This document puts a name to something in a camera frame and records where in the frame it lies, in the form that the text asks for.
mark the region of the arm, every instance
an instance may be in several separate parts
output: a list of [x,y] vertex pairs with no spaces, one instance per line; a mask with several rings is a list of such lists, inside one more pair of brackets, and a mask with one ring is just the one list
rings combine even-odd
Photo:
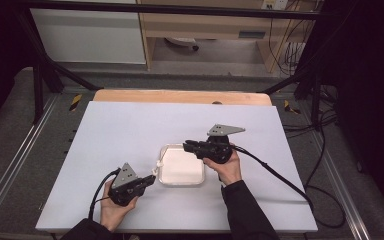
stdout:
[[233,239],[279,239],[243,180],[222,188]]
[[242,180],[240,160],[235,150],[229,161],[217,164],[208,158],[204,163],[214,169],[220,180],[224,202],[227,207],[232,237],[235,240],[279,239],[263,210]]
[[129,205],[122,207],[108,198],[112,180],[105,183],[104,194],[101,201],[101,224],[91,219],[83,219],[61,240],[112,240],[112,233],[121,224],[127,213],[134,209],[138,197],[130,201]]

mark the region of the black sleeve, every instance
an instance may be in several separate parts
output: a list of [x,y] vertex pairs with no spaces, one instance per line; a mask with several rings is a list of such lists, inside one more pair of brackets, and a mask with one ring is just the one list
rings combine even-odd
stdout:
[[233,239],[279,239],[243,180],[222,188],[222,194]]
[[111,240],[112,233],[101,224],[87,218],[80,221],[61,240]]

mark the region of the person's left hand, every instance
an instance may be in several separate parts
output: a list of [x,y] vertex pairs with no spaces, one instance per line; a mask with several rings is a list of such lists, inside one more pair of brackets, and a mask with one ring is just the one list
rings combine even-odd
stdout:
[[104,194],[102,195],[102,198],[106,199],[101,201],[101,225],[106,227],[110,232],[114,232],[126,214],[136,207],[136,202],[139,197],[133,198],[129,205],[125,207],[117,205],[108,198],[111,183],[112,180],[105,183]]

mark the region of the hand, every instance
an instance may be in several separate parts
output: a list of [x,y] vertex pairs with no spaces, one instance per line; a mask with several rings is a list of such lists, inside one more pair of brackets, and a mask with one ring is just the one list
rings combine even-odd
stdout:
[[123,207],[115,204],[110,198],[108,198],[108,191],[110,190],[112,180],[105,183],[104,194],[102,198],[106,198],[101,201],[101,225],[106,227],[110,232],[120,225],[126,214],[136,207],[136,202],[139,197],[135,197],[130,201],[129,205]]
[[232,156],[230,156],[230,159],[224,164],[218,164],[209,158],[204,158],[203,161],[209,168],[219,174],[220,180],[226,186],[242,180],[239,156],[234,149],[232,149]]

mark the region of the person's right hand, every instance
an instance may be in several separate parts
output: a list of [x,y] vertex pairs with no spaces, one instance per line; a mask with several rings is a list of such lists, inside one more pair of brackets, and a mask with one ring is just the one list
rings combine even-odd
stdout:
[[234,149],[232,149],[232,156],[224,164],[218,164],[209,158],[204,158],[203,161],[205,165],[219,174],[220,180],[226,186],[242,180],[239,156]]

